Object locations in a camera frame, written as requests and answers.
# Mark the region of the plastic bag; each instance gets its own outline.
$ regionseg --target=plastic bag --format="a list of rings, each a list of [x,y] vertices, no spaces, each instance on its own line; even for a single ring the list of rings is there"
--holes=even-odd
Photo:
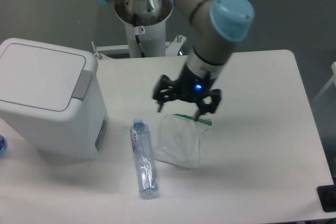
[[[197,168],[200,163],[199,135],[210,129],[212,122],[186,115],[168,115],[160,125],[154,158],[180,168]]]

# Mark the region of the green zipper strip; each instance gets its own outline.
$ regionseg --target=green zipper strip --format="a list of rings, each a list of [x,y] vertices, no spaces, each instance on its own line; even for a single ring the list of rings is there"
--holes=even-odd
[[[182,118],[187,118],[187,119],[190,119],[190,120],[195,119],[195,117],[189,116],[189,115],[181,115],[181,114],[174,114],[174,115],[180,116]],[[206,125],[212,126],[212,122],[210,120],[198,119],[197,121],[200,122],[200,123],[204,123]]]

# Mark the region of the plastic bottle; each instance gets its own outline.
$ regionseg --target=plastic bottle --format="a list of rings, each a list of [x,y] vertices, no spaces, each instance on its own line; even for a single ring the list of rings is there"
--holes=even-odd
[[[131,140],[134,162],[138,175],[139,193],[142,196],[153,195],[158,190],[158,181],[154,163],[154,154],[151,145],[148,125],[142,118],[133,120]]]
[[[7,142],[4,137],[0,135],[0,156],[3,154],[6,150]]]

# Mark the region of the white table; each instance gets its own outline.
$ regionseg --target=white table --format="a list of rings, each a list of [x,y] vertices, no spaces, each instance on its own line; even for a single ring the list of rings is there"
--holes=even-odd
[[[167,103],[156,113],[152,89],[176,78],[185,57],[99,60],[110,122],[94,161],[37,151],[0,121],[8,150],[0,158],[0,223],[271,223],[336,217],[316,192],[332,178],[293,54],[234,54],[214,88],[223,99],[213,130],[201,136],[198,169],[156,162],[160,196],[138,194],[129,136],[134,117],[149,124],[193,114]]]

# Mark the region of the gray floor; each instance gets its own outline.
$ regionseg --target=gray floor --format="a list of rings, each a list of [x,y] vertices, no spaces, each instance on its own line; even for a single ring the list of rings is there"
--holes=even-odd
[[[336,0],[249,1],[255,8],[255,23],[236,51],[291,50],[311,101],[332,76],[330,66],[336,61]],[[189,46],[196,38],[174,10],[167,39],[177,34],[187,36]],[[127,43],[113,4],[99,7],[94,0],[0,0],[0,42],[11,37],[90,51],[92,40],[96,46]],[[328,159],[336,156],[336,139],[320,134]]]

